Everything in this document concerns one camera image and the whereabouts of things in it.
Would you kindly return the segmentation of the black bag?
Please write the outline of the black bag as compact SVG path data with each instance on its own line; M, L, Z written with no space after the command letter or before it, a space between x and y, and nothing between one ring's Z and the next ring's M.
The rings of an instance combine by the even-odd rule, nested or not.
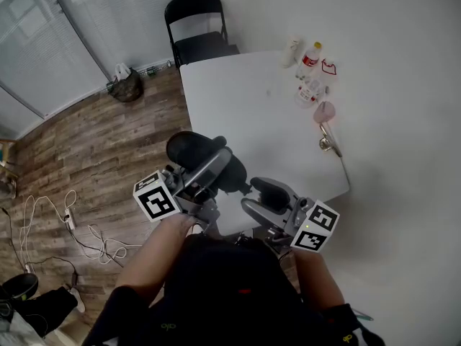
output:
M11 321L13 315L19 314L40 337L44 337L59 328L78 304L74 294L60 287L26 301L0 298L0 316L7 314L6 319Z

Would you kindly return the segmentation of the clear bottle with red label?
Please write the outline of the clear bottle with red label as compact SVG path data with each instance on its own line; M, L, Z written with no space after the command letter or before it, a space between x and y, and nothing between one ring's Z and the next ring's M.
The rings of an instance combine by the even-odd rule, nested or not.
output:
M322 47L323 46L320 42L315 42L312 46L309 47L309 49L305 51L295 73L296 78L304 79L307 75L310 74L310 72L318 63Z

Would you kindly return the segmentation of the person's right forearm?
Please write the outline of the person's right forearm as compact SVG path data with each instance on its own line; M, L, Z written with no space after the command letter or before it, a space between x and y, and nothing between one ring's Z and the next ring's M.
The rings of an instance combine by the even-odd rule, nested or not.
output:
M346 303L336 281L319 253L294 250L300 292L315 311L326 311Z

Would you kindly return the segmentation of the black helmet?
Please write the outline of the black helmet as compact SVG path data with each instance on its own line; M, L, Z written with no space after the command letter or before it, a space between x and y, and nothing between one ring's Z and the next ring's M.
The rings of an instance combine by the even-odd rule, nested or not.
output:
M1 285L8 299L26 301L37 292L39 280L35 274L25 272L10 278Z

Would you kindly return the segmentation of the black folding chair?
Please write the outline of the black folding chair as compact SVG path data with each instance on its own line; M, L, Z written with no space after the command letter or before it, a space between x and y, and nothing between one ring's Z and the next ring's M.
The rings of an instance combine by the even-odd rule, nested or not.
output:
M171 31L171 24L200 14L219 14L222 25L221 30L175 41ZM223 5L220 0L171 0L165 8L164 19L177 68L198 61L233 56L240 53L236 45L231 45L228 42Z

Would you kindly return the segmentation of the person's dark shirt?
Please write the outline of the person's dark shirt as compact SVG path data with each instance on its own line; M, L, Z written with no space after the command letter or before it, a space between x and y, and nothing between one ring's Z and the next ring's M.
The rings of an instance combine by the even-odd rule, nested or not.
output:
M187 238L164 286L147 305L113 290L82 346L385 346L349 305L306 306L263 243Z

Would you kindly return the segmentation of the glass partition with blinds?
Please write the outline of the glass partition with blinds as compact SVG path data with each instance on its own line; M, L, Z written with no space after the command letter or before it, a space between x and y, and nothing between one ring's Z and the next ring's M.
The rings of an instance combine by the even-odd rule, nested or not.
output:
M171 0L0 0L0 136L17 139L104 88L124 63L171 60Z

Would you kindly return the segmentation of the metal clamp tool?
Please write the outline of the metal clamp tool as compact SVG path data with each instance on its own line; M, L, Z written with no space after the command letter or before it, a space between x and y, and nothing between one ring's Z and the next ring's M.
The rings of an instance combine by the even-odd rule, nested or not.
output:
M319 141L319 147L321 148L322 151L334 151L334 153L341 158L342 153L334 140L334 137L326 130L325 126L323 123L319 124L319 128L322 132L323 137Z

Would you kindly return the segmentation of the pink cup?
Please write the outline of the pink cup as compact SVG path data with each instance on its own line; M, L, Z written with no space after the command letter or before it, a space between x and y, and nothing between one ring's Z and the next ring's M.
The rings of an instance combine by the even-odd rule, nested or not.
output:
M322 124L332 120L335 115L334 105L329 101L322 101L313 113L313 119L317 124Z

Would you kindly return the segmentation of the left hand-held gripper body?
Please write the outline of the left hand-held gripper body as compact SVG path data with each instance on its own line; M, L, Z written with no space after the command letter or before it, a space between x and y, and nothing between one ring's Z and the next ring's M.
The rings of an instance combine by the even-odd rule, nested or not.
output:
M133 186L133 197L150 222L158 222L176 213L195 217L203 230L217 223L220 216L218 207L212 198L204 202L194 202L184 190L175 188L174 183L167 184L168 178L175 173L156 170Z

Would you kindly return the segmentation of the person's left forearm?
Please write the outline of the person's left forearm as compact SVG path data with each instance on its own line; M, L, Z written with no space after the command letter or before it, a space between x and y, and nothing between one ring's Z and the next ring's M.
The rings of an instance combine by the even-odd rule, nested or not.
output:
M195 222L195 218L184 214L163 219L122 269L115 286L131 288L152 303Z

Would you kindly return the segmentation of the camouflage bag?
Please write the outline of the camouflage bag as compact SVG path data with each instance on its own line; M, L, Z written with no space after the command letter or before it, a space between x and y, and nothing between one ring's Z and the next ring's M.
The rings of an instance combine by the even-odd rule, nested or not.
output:
M126 79L114 81L107 88L107 93L119 102L133 102L140 98L143 93L143 82L140 74L130 68L130 75Z

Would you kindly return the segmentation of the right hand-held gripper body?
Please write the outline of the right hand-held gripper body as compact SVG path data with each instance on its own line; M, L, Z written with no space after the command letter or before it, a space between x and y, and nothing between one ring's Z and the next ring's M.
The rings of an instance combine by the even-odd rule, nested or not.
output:
M267 238L276 249L295 248L319 253L339 222L340 214L317 200L300 198L296 201L283 227Z

